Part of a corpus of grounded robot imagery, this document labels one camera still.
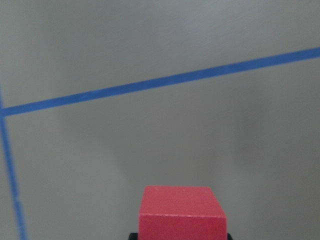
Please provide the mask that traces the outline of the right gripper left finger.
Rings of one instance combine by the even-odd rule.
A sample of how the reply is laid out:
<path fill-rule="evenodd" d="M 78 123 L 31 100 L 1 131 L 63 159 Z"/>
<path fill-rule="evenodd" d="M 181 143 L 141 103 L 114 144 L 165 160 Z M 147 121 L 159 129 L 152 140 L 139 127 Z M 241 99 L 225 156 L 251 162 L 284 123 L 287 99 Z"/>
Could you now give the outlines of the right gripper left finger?
<path fill-rule="evenodd" d="M 138 240 L 138 233 L 137 232 L 131 232 L 128 236 L 128 240 Z"/>

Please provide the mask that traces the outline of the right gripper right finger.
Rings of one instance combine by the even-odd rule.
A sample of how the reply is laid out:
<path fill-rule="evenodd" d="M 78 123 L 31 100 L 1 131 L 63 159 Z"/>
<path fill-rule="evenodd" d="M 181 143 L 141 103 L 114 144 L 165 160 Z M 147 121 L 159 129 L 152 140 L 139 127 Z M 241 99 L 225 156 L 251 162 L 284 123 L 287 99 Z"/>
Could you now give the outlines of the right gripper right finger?
<path fill-rule="evenodd" d="M 231 236 L 230 233 L 227 234 L 227 240 L 233 240 L 233 237 Z"/>

